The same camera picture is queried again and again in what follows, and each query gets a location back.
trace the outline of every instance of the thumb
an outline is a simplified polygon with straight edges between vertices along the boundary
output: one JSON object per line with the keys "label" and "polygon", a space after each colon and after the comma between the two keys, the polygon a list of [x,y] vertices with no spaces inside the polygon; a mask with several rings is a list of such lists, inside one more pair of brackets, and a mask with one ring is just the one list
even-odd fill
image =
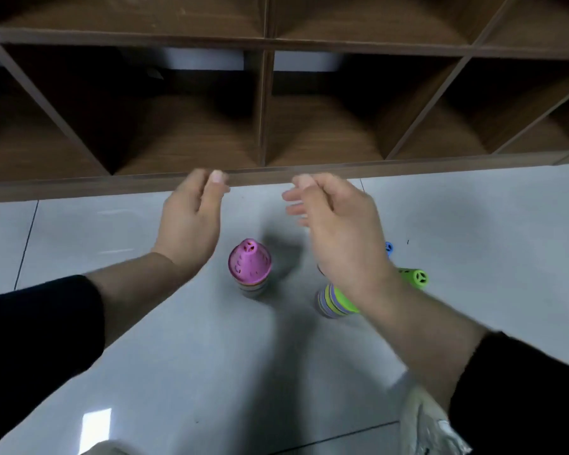
{"label": "thumb", "polygon": [[319,184],[316,183],[316,180],[314,180],[311,175],[300,175],[297,184],[302,191],[302,201],[306,207],[310,224],[320,217],[333,215],[325,191],[320,188]]}
{"label": "thumb", "polygon": [[226,175],[220,170],[214,170],[205,185],[198,214],[219,220],[221,200],[228,191],[230,191],[230,187],[226,185]]}

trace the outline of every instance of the pink toy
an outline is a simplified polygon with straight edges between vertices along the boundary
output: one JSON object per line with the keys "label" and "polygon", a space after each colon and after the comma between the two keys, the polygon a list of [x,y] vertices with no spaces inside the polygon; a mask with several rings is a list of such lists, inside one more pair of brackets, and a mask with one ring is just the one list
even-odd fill
{"label": "pink toy", "polygon": [[228,267],[239,284],[256,286],[264,282],[270,274],[272,257],[263,244],[246,239],[230,254]]}

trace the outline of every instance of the hand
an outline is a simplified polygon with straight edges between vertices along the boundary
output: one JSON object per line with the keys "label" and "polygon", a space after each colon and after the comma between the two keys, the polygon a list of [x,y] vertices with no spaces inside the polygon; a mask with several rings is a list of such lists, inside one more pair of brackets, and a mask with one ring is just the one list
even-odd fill
{"label": "hand", "polygon": [[164,255],[184,281],[192,279],[215,251],[221,225],[221,199],[228,177],[195,169],[164,202],[152,252]]}
{"label": "hand", "polygon": [[320,269],[362,309],[379,297],[396,274],[388,260],[382,224],[373,199],[347,180],[332,174],[303,174],[295,188],[283,193],[289,215],[310,228],[312,250]]}

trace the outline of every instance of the left hand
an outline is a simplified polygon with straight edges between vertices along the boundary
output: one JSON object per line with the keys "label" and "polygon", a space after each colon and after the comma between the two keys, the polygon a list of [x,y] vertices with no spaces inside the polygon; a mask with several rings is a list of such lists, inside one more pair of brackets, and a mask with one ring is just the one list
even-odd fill
{"label": "left hand", "polygon": [[152,252],[171,260],[187,281],[210,259],[219,240],[221,199],[228,176],[195,169],[164,202]]}

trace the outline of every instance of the black sleeve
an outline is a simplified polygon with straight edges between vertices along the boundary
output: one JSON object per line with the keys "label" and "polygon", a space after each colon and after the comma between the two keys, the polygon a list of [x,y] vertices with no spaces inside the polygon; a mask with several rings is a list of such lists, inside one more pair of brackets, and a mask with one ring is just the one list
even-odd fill
{"label": "black sleeve", "polygon": [[0,439],[104,345],[101,296],[84,276],[0,295]]}
{"label": "black sleeve", "polygon": [[462,374],[451,426],[474,453],[569,453],[569,365],[489,334]]}

